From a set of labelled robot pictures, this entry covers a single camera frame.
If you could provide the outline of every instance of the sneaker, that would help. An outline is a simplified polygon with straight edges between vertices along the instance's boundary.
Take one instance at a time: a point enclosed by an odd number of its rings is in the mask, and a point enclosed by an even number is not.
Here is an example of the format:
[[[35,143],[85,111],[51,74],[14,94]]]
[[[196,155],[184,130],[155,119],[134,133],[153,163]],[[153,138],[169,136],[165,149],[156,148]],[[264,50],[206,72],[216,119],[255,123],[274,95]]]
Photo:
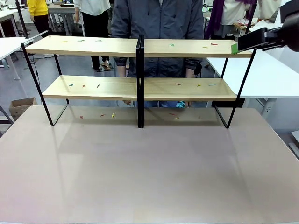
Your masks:
[[[50,57],[54,57],[54,54],[44,54],[43,55],[45,58],[50,58]]]
[[[177,103],[177,108],[185,108],[185,101],[179,101]]]
[[[108,67],[108,66],[109,66],[109,61],[108,61],[108,60],[106,60],[105,62],[103,62],[103,63],[101,64],[101,66]]]
[[[99,71],[104,71],[103,68],[94,68],[93,65],[92,65],[92,68],[93,68],[94,70],[96,70],[97,72],[99,72]]]

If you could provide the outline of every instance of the gray floor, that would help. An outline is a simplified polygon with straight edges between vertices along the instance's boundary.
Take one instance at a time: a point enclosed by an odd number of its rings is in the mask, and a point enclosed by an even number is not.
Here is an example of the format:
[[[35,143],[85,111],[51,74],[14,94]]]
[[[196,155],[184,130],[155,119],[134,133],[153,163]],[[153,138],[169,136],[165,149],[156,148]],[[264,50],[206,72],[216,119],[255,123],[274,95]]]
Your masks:
[[[31,29],[30,36],[37,34],[37,30],[34,25],[28,24],[28,28]],[[33,78],[28,69],[22,52],[17,52],[19,60],[14,62],[17,72],[20,76],[20,80],[15,81],[11,69],[4,70],[0,68],[0,105],[4,110],[10,114],[8,108],[10,102],[16,99],[35,97],[38,104],[41,104],[41,99],[38,95]],[[41,89],[44,91],[57,77],[58,71],[54,58],[43,58],[42,55],[34,55],[35,66],[37,68]],[[95,72],[92,69],[92,62],[89,56],[63,56],[58,57],[61,71],[65,75],[74,76],[106,76],[113,77],[114,71]],[[113,58],[110,59],[110,63],[113,65]],[[202,77],[214,77],[214,70],[209,67],[203,68]],[[64,105],[65,100],[58,99],[46,99],[48,105]],[[70,100],[71,105],[77,106],[102,106],[102,107],[114,107],[114,106],[127,106],[122,101],[112,100]],[[194,107],[205,107],[206,102],[194,102]]]

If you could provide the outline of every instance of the person's hand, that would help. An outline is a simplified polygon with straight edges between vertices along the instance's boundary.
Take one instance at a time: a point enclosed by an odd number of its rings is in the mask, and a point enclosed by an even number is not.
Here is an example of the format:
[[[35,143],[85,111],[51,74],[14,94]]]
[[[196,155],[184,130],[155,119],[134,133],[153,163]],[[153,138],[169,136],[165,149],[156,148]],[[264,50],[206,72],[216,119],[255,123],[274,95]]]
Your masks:
[[[185,107],[191,107],[192,101],[185,101]]]
[[[75,21],[75,22],[79,22],[79,21],[80,21],[79,11],[75,11],[75,14],[74,14],[74,21]]]
[[[125,104],[131,106],[131,100],[124,100],[123,102],[124,102]]]
[[[31,19],[31,21],[36,22],[36,21],[34,20],[34,15],[30,15],[30,19]]]

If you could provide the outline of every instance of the table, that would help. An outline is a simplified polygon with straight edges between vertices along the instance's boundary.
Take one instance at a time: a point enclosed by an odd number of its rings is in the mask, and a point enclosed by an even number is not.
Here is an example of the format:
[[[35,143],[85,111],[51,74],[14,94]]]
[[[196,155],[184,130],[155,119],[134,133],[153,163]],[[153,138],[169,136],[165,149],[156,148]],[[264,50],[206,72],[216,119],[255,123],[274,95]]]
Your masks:
[[[8,19],[11,20],[11,23],[12,23],[12,25],[13,25],[13,27],[14,27],[15,36],[16,36],[16,37],[19,36],[19,34],[18,34],[18,30],[17,30],[17,28],[16,28],[16,26],[15,26],[15,22],[14,22],[14,13],[18,13],[18,10],[17,10],[17,9],[6,9],[6,10],[3,10],[3,11],[0,11],[0,31],[1,31],[2,37],[5,37],[5,33],[4,33],[3,28],[2,28],[1,22],[2,22],[2,21],[5,21],[5,20],[8,20]],[[4,57],[2,57],[2,53],[3,53],[3,52],[4,52],[4,53],[7,52],[7,49],[5,49],[5,47],[8,47],[8,48],[9,48],[8,51],[10,51],[11,48],[10,48],[10,46],[2,45],[2,44],[4,44],[3,42],[0,42],[0,43],[1,43],[1,44],[0,44],[0,46],[1,46],[1,49],[0,49],[0,50],[1,50],[1,51],[0,51],[0,60],[1,60],[1,59],[4,58]],[[18,76],[18,74],[17,74],[17,72],[16,72],[16,69],[15,69],[15,67],[14,67],[14,63],[13,63],[13,61],[12,61],[12,59],[11,59],[11,56],[8,54],[8,55],[6,55],[5,57],[7,58],[7,62],[8,62],[8,64],[11,66],[11,68],[12,68],[12,70],[13,70],[14,79],[15,79],[15,80],[20,79],[19,76]]]
[[[258,20],[257,18],[253,18],[253,19],[252,19],[252,22],[251,22],[251,26],[254,26],[254,25],[257,23],[257,20]],[[246,29],[247,29],[247,25],[243,25],[243,24],[238,23],[238,22],[233,23],[233,25],[234,25],[234,27],[235,27],[236,29],[239,29],[239,30],[240,30],[239,36],[241,36],[243,30],[246,30]]]
[[[205,31],[206,30],[206,24],[207,24],[207,22],[210,21],[212,12],[207,11],[207,12],[203,12],[202,14],[203,14],[203,17],[204,17],[204,31]]]
[[[5,37],[0,38],[0,60],[3,58],[7,59],[10,68],[13,71],[14,80],[19,80],[20,77],[15,69],[14,63],[11,59],[10,54],[14,53],[16,50],[21,48],[21,43],[26,42],[27,40],[24,37]]]
[[[53,3],[48,5],[48,12],[52,17],[54,25],[52,26],[52,29],[55,31],[55,14],[60,14],[62,17],[62,20],[64,22],[64,28],[67,36],[71,36],[71,30],[72,27],[74,27],[74,21],[73,21],[73,14],[75,13],[75,7],[62,7],[60,5],[54,5]]]
[[[60,75],[44,92],[45,98],[137,100],[136,78]],[[146,78],[144,100],[235,101],[223,79]]]
[[[231,53],[233,40],[167,40],[146,39],[145,57],[251,57],[250,51]],[[47,36],[28,46],[33,54],[61,54],[77,56],[136,57],[137,39]]]
[[[299,142],[299,130],[291,133],[297,142]],[[293,152],[296,154],[297,158],[299,158],[299,148],[297,145],[293,142],[289,143],[289,147],[293,150]]]
[[[230,129],[213,108],[147,109],[144,129],[136,114],[68,107],[52,127],[30,107],[0,139],[0,220],[299,220],[299,161],[254,109],[237,108]]]
[[[270,23],[269,21],[261,20],[253,28],[250,28],[249,31],[253,32],[264,27],[268,29],[273,29],[276,28],[277,25],[275,23]]]
[[[208,58],[215,76],[221,76],[225,58]],[[230,58],[224,74],[224,81],[237,94],[249,59]],[[241,93],[242,98],[258,98],[264,104],[262,115],[264,118],[270,113],[277,98],[299,97],[299,74],[266,52],[258,50],[250,68],[246,83]],[[269,98],[266,102],[260,98]]]
[[[6,9],[3,11],[0,11],[0,31],[1,31],[3,37],[5,37],[5,35],[4,35],[4,31],[2,28],[1,22],[8,20],[8,19],[10,19],[13,24],[15,36],[17,36],[17,37],[19,36],[18,30],[17,30],[17,28],[15,26],[15,22],[14,22],[14,13],[18,13],[18,10],[17,9]]]

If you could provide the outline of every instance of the shelf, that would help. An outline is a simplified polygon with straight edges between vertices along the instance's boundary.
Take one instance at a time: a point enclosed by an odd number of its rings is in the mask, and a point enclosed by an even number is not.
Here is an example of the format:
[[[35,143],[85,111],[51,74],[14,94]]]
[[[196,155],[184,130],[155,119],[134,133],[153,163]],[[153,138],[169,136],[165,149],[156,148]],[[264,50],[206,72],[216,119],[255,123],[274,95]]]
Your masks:
[[[235,99],[236,95],[221,78],[144,79],[144,100],[234,101]]]
[[[43,96],[68,99],[137,100],[136,79],[59,76]],[[235,99],[236,95],[220,78],[146,78],[144,80],[144,100],[233,101]]]
[[[31,54],[136,57],[136,45],[136,39],[47,36],[26,47],[26,51]]]
[[[59,76],[43,92],[45,98],[137,100],[135,78]]]
[[[250,57],[245,51],[231,54],[232,40],[146,39],[145,57]],[[48,36],[26,47],[31,54],[136,57],[136,39]]]
[[[231,54],[232,40],[149,40],[144,43],[145,57],[251,57],[250,51]]]

